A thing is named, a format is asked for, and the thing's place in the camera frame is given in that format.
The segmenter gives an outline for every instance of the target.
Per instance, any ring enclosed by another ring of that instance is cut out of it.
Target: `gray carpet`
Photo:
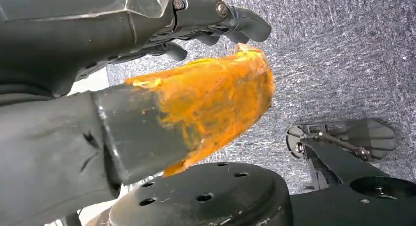
[[[391,126],[399,147],[375,165],[399,178],[416,178],[416,0],[224,0],[250,8],[272,25],[261,47],[274,73],[273,108],[208,161],[254,163],[280,173],[292,193],[309,184],[307,165],[285,146],[294,123],[376,118]],[[179,42],[189,60],[228,54],[221,39],[212,47]],[[108,67],[111,85],[165,70],[167,56]]]

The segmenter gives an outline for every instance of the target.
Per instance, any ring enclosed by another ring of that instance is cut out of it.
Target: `screw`
[[[225,18],[228,14],[228,8],[223,2],[218,2],[215,10],[221,18]]]
[[[361,203],[366,203],[366,204],[367,204],[367,203],[370,203],[370,200],[368,200],[368,199],[366,199],[366,198],[363,198],[363,199],[361,199],[361,200],[360,200],[360,202],[361,202]]]
[[[181,9],[185,9],[186,8],[185,2],[183,0],[176,0],[176,1],[174,1],[173,2],[173,7],[176,10],[181,10]]]
[[[303,148],[303,144],[302,143],[296,143],[296,151],[298,152],[298,153],[302,153],[303,152],[303,150],[304,150],[304,148]]]

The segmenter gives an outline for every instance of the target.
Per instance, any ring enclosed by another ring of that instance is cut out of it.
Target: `orange object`
[[[273,76],[263,52],[245,44],[220,59],[200,59],[168,71],[126,80],[158,94],[160,123],[180,126],[189,146],[185,160],[165,176],[186,170],[238,137],[270,105]]]

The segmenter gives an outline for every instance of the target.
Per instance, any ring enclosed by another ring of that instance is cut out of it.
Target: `black circular plate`
[[[110,211],[114,226],[292,225],[285,181],[243,163],[209,163],[156,178],[122,197]]]

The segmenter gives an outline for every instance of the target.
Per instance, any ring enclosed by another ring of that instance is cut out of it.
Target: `metal bolt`
[[[304,150],[304,147],[303,147],[303,144],[302,143],[296,143],[296,151],[298,152],[298,153],[302,153],[303,152],[303,150]]]
[[[384,194],[382,186],[376,186],[376,189],[380,192],[380,194]]]
[[[185,9],[186,5],[185,5],[185,2],[183,0],[176,0],[176,1],[173,2],[173,7],[176,10],[181,10],[181,9]]]
[[[228,14],[228,8],[223,2],[218,2],[215,10],[221,18],[225,18]]]
[[[370,200],[368,200],[368,199],[366,199],[366,198],[363,198],[363,199],[361,199],[361,200],[360,200],[360,202],[361,202],[361,203],[366,203],[366,204],[367,204],[367,203],[370,203]]]

